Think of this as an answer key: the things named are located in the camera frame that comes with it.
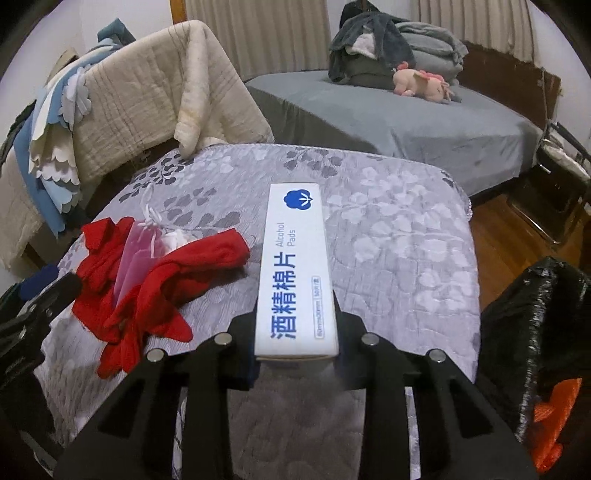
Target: black garbage bag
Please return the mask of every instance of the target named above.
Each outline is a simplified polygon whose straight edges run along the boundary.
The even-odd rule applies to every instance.
[[[570,448],[581,449],[589,438],[591,279],[566,262],[541,260],[482,312],[480,342],[476,385],[522,443],[534,406],[548,401],[562,380],[583,379],[558,439],[563,455],[552,474],[574,455]],[[585,449],[591,455],[591,445]]]

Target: metal screw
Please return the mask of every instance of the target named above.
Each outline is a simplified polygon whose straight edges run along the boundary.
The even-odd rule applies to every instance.
[[[361,341],[367,346],[376,346],[379,343],[379,336],[375,333],[366,333],[361,337]]]
[[[218,333],[213,339],[214,342],[222,346],[229,345],[232,343],[232,340],[232,335],[230,335],[228,332]]]
[[[440,364],[445,361],[447,356],[443,350],[440,350],[439,348],[434,348],[429,352],[429,358],[434,362]]]
[[[162,350],[161,348],[154,348],[148,352],[148,354],[146,355],[146,358],[148,359],[149,362],[157,363],[157,362],[160,362],[164,358],[164,355],[165,355],[164,350]]]

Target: blue cloth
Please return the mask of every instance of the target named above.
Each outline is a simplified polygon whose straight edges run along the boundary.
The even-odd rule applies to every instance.
[[[51,201],[49,194],[41,187],[41,183],[29,173],[29,143],[31,142],[31,125],[33,116],[27,121],[14,139],[14,153],[17,156],[18,169],[21,171],[22,179],[25,182],[33,203],[44,218],[47,226],[55,236],[66,229],[64,219],[56,206]]]
[[[84,56],[70,64],[66,74],[56,83],[52,90],[49,109],[47,112],[47,124],[60,124],[63,128],[69,129],[63,115],[60,115],[61,96],[68,80],[76,73],[78,68],[94,65],[107,58],[114,51],[119,50],[122,46],[135,41],[134,36],[127,30],[123,22],[118,18],[111,22],[107,27],[99,31],[98,34],[99,45],[89,50]],[[57,236],[60,232],[66,229],[64,221],[65,215],[62,216],[55,205],[55,202],[60,205],[68,203],[74,194],[79,192],[80,186],[75,186],[70,183],[55,182],[52,180],[36,179],[28,172],[29,166],[29,145],[31,144],[31,136],[33,134],[33,125],[38,121],[41,107],[47,99],[49,91],[43,88],[37,95],[37,104],[31,116],[27,119],[21,132],[17,135],[14,141],[14,149],[17,156],[18,168],[21,172],[25,186],[31,196],[33,203],[39,210],[39,213],[44,218],[47,226],[52,233]]]
[[[34,299],[45,287],[57,278],[59,273],[60,269],[56,265],[46,265],[40,271],[21,282],[18,296],[24,301]]]
[[[119,18],[115,18],[109,25],[99,30],[96,35],[99,43],[107,38],[122,46],[129,45],[135,41],[135,37],[127,30],[127,27]]]

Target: white blanket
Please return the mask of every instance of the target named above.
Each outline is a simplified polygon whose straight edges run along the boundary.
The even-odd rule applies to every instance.
[[[92,110],[74,129],[82,185],[171,137],[183,157],[215,143],[273,142],[271,127],[200,21],[174,25],[113,53],[88,71],[86,87]],[[22,254],[43,223],[30,200],[18,200],[27,191],[15,163],[10,155],[0,177],[4,265]]]

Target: gray floral quilt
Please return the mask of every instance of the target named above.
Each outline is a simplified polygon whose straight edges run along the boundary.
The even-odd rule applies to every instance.
[[[344,311],[400,349],[444,349],[473,379],[479,348],[476,258],[468,227],[470,203],[437,167],[359,152],[289,145],[216,145],[182,160],[176,150],[136,175],[100,214],[142,219],[140,198],[154,184],[150,205],[170,228],[198,238],[236,228],[251,248],[245,271],[212,288],[181,312],[190,343],[151,338],[147,349],[194,349],[254,307],[269,184],[320,184],[333,287]],[[79,239],[60,263],[75,271],[86,256]],[[72,315],[53,323],[35,371],[56,422],[70,443],[123,378],[100,380],[103,343]],[[418,470],[413,404],[411,459]],[[263,367],[255,388],[229,397],[235,471],[249,479],[356,478],[363,429],[363,392],[344,392],[329,370],[305,378]],[[182,425],[181,404],[177,425]],[[180,449],[174,456],[180,476]]]

